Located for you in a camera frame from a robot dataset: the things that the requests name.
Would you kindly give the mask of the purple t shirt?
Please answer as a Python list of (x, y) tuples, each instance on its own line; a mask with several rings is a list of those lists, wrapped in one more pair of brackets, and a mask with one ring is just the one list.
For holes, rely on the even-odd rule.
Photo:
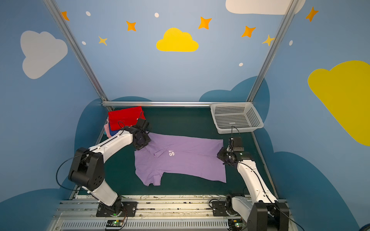
[(145, 186), (160, 186), (164, 173), (226, 183), (225, 166), (217, 157), (223, 140), (156, 133), (149, 138), (146, 147), (135, 151), (135, 173)]

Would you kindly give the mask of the white plastic laundry basket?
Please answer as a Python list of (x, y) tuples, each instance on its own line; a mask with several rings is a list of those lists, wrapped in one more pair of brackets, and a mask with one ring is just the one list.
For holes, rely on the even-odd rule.
[(250, 102), (212, 104), (210, 109), (219, 134), (231, 134), (234, 130), (253, 132), (264, 127), (262, 118)]

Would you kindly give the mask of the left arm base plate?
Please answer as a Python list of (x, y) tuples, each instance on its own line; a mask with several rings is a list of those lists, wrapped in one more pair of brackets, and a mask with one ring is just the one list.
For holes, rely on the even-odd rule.
[(99, 203), (96, 217), (116, 218), (116, 217), (134, 217), (136, 214), (137, 202), (121, 202), (112, 206)]

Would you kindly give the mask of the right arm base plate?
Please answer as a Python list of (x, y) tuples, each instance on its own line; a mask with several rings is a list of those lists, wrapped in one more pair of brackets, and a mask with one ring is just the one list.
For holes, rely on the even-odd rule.
[(226, 201), (212, 201), (211, 207), (214, 217), (235, 217), (239, 214)]

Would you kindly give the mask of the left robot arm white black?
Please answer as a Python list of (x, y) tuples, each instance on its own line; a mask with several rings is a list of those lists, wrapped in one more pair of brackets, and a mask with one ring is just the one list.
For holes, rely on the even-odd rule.
[(150, 141), (148, 131), (127, 127), (100, 144), (76, 151), (68, 179), (98, 200), (97, 216), (120, 217), (123, 212), (121, 196), (105, 180), (106, 161), (125, 146), (140, 150)]

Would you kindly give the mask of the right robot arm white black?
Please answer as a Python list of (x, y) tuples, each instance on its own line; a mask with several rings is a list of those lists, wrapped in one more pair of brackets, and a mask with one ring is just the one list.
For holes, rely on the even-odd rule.
[(245, 196), (227, 196), (226, 212), (229, 215), (240, 215), (247, 231), (289, 230), (289, 209), (270, 192), (258, 172), (255, 161), (248, 154), (231, 148), (221, 148), (217, 157), (224, 165), (236, 168), (251, 197), (249, 201)]

